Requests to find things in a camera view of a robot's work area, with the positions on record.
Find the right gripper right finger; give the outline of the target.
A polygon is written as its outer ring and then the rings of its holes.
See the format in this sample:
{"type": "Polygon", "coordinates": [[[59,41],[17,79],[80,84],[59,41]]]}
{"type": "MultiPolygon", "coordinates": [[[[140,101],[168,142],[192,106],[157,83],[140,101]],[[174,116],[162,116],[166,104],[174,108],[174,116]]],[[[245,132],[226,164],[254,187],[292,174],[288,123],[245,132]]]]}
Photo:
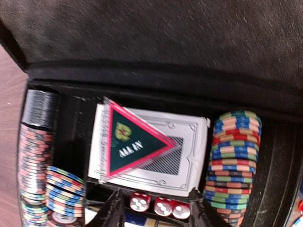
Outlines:
{"type": "Polygon", "coordinates": [[[227,223],[215,211],[202,193],[193,188],[189,194],[191,215],[190,227],[226,227],[227,223]]]}

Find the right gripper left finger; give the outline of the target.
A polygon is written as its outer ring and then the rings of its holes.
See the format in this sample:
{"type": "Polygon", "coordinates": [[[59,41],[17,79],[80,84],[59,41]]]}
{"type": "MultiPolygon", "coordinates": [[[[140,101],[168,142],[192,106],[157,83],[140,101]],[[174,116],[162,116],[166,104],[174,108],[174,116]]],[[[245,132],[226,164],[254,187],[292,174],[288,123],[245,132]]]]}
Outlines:
{"type": "Polygon", "coordinates": [[[121,190],[114,191],[87,227],[124,227],[125,206],[121,190]]]}

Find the red die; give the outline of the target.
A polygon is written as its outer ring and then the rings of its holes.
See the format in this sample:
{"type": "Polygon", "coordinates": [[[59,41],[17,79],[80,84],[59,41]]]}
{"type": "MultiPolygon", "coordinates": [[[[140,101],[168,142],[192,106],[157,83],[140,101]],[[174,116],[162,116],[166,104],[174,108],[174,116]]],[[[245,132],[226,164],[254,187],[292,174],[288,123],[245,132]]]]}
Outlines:
{"type": "Polygon", "coordinates": [[[130,198],[130,208],[137,212],[146,212],[149,209],[150,202],[150,195],[140,192],[133,192],[130,198]]]}
{"type": "Polygon", "coordinates": [[[173,212],[174,201],[164,197],[156,197],[154,204],[154,212],[163,217],[168,217],[173,212]]]}
{"type": "Polygon", "coordinates": [[[176,219],[187,219],[190,216],[190,205],[177,202],[172,210],[172,215],[176,219]]]}

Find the playing card deck box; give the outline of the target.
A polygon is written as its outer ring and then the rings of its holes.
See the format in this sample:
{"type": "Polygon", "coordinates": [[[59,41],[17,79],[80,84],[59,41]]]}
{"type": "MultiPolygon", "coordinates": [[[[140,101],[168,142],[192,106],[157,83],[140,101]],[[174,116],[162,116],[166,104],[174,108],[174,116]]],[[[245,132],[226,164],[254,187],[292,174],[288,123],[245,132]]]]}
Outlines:
{"type": "MultiPolygon", "coordinates": [[[[99,210],[100,208],[92,207],[92,206],[85,208],[85,224],[88,224],[96,216],[99,210]]],[[[124,226],[125,227],[176,227],[177,225],[126,212],[124,226]]]]}
{"type": "Polygon", "coordinates": [[[187,197],[200,181],[210,120],[98,104],[88,176],[145,192],[187,197]]]}

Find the black poker case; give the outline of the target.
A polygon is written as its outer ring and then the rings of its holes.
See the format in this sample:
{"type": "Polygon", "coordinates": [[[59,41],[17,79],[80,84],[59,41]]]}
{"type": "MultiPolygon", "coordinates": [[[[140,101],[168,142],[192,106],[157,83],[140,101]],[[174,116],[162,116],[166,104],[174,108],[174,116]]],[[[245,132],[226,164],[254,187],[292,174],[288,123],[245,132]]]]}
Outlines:
{"type": "Polygon", "coordinates": [[[3,0],[0,42],[34,82],[124,105],[263,121],[244,226],[283,227],[303,173],[300,0],[3,0]]]}

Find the poker chip row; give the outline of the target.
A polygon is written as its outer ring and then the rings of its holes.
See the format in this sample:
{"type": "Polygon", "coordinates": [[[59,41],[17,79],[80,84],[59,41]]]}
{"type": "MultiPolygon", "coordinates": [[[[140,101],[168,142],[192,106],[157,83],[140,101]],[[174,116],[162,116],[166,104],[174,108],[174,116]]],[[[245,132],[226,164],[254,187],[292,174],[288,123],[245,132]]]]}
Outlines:
{"type": "Polygon", "coordinates": [[[54,166],[46,169],[48,227],[83,227],[84,180],[54,166]]]}
{"type": "Polygon", "coordinates": [[[224,113],[214,122],[203,195],[231,227],[242,224],[248,208],[261,133],[260,117],[246,110],[224,113]]]}
{"type": "Polygon", "coordinates": [[[54,126],[59,94],[27,89],[18,131],[17,185],[23,227],[47,225],[46,171],[53,163],[54,126]]]}

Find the triangular all-in button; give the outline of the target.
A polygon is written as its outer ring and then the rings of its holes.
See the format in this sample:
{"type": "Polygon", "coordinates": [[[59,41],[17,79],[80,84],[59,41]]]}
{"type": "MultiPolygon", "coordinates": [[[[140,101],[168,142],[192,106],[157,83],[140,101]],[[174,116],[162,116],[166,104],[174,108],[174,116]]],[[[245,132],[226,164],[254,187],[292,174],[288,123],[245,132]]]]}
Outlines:
{"type": "Polygon", "coordinates": [[[107,97],[101,125],[100,165],[105,180],[142,167],[176,147],[175,141],[107,97]]]}

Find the right poker chip row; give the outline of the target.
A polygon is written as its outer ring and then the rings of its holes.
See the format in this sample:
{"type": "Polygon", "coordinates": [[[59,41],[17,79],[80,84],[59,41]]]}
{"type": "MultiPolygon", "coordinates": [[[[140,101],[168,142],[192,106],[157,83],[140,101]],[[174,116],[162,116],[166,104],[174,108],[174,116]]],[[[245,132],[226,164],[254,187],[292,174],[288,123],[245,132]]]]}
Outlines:
{"type": "Polygon", "coordinates": [[[260,117],[246,110],[224,113],[214,122],[203,195],[231,227],[242,224],[248,208],[261,133],[260,117]]]}

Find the left poker chip row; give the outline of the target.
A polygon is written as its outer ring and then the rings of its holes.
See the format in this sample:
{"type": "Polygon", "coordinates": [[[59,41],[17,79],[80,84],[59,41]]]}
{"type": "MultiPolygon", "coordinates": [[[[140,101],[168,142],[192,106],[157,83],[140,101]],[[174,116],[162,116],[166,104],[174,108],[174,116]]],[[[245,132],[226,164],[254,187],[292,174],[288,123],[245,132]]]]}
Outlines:
{"type": "Polygon", "coordinates": [[[17,185],[23,227],[47,225],[46,171],[53,163],[54,126],[59,94],[27,89],[18,131],[17,185]]]}

